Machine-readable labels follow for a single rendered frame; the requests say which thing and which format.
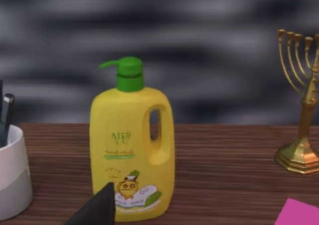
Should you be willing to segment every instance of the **pink object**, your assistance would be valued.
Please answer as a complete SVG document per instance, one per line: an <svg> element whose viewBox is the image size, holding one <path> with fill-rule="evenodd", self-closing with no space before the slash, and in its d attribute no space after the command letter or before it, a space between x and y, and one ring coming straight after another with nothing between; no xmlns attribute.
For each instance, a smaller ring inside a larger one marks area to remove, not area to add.
<svg viewBox="0 0 319 225"><path fill-rule="evenodd" d="M274 225L319 225L319 208L287 199Z"/></svg>

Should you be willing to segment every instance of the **pen holder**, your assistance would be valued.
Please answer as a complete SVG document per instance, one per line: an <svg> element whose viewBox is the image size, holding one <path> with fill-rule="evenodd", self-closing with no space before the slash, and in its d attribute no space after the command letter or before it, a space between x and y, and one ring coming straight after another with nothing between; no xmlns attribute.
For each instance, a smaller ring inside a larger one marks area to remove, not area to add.
<svg viewBox="0 0 319 225"><path fill-rule="evenodd" d="M7 145L0 148L0 221L24 211L32 200L32 186L22 130L10 125Z"/></svg>

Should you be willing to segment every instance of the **yellow bottle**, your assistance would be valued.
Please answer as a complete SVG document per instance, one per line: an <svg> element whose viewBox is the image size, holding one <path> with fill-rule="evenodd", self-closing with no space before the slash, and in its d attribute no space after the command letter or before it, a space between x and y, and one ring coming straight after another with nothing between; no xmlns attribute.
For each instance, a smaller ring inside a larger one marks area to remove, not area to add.
<svg viewBox="0 0 319 225"><path fill-rule="evenodd" d="M173 117L166 96L144 87L143 63L135 57L104 63L117 65L116 88L99 94L90 115L93 193L115 185L117 222L152 219L171 201L175 176ZM156 140L150 113L159 112Z"/></svg>

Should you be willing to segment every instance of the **cartoon face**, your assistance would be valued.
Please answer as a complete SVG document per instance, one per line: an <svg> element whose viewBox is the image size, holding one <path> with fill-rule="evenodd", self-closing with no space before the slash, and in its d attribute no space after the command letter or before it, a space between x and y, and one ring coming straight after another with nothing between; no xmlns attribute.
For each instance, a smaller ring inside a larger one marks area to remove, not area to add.
<svg viewBox="0 0 319 225"><path fill-rule="evenodd" d="M139 189L138 182L134 180L125 180L118 184L117 190L125 199L132 199L133 195Z"/></svg>

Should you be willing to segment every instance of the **gray cup bottom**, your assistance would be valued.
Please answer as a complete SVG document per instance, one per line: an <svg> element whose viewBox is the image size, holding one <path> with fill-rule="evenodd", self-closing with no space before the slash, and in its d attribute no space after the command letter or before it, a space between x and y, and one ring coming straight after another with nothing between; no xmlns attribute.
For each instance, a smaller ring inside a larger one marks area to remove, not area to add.
<svg viewBox="0 0 319 225"><path fill-rule="evenodd" d="M0 221L10 219L24 211L31 200L31 179L25 170L12 184L0 191Z"/></svg>

